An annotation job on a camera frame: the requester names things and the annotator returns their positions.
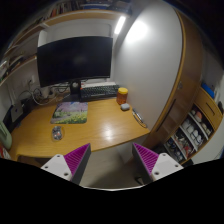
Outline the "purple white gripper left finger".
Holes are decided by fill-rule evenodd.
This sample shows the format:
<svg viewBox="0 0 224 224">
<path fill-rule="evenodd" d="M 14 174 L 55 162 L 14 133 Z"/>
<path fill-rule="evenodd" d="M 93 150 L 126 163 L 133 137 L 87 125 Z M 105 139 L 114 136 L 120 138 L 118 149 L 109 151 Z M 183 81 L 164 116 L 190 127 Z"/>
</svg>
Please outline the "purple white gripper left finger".
<svg viewBox="0 0 224 224">
<path fill-rule="evenodd" d="M 56 154 L 42 169 L 79 185 L 91 155 L 91 145 L 85 144 L 66 155 Z"/>
</svg>

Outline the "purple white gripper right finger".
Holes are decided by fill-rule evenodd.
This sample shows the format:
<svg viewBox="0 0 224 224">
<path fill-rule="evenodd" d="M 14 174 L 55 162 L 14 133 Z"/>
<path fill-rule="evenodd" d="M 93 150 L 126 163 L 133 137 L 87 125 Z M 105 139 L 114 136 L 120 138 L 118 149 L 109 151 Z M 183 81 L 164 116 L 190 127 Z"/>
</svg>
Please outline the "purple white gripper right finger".
<svg viewBox="0 0 224 224">
<path fill-rule="evenodd" d="M 132 144 L 132 154 L 145 185 L 182 169 L 182 166 L 167 153 L 157 154 L 137 143 Z"/>
</svg>

